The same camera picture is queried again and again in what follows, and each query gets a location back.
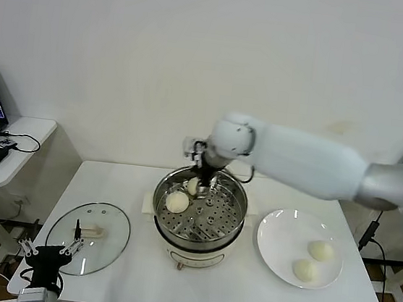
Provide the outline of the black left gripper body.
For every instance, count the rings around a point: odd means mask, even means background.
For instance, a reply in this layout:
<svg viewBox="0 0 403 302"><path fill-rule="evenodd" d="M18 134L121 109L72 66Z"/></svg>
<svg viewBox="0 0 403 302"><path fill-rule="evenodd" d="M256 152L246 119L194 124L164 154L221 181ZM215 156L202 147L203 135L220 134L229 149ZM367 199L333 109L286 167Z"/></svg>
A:
<svg viewBox="0 0 403 302"><path fill-rule="evenodd" d="M59 271L72 260L72 254L64 251L63 246L35 247L34 251L26 253L25 260L29 267L22 272L22 276L32 272L29 288L63 290L64 281Z"/></svg>

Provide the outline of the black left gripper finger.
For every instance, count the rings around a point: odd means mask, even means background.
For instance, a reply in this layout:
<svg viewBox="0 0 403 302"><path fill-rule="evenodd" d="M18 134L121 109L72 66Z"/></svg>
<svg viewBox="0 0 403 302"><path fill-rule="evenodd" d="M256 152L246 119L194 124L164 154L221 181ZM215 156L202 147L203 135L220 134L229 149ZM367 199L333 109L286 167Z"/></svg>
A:
<svg viewBox="0 0 403 302"><path fill-rule="evenodd" d="M84 246L81 234L82 230L80 226L80 219L77 219L74 240L70 244L67 244L65 247L63 247L59 253L61 255L74 256Z"/></svg>
<svg viewBox="0 0 403 302"><path fill-rule="evenodd" d="M24 256L34 256L38 254L38 250L33 240L36 238L37 234L40 232L39 219L36 219L29 228L25 229L24 235L18 240L20 245L20 250L23 251Z"/></svg>

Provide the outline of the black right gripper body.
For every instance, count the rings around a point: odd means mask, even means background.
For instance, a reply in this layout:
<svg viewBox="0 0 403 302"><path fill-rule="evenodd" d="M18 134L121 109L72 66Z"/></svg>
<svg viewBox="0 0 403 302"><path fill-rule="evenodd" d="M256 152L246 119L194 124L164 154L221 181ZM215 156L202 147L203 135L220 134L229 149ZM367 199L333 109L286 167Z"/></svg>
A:
<svg viewBox="0 0 403 302"><path fill-rule="evenodd" d="M200 161L195 165L195 167L195 172L200 180L200 185L206 188L211 186L211 181L216 176L216 173L222 170L222 167L220 166L213 166L212 162L208 160L206 154L201 154Z"/></svg>

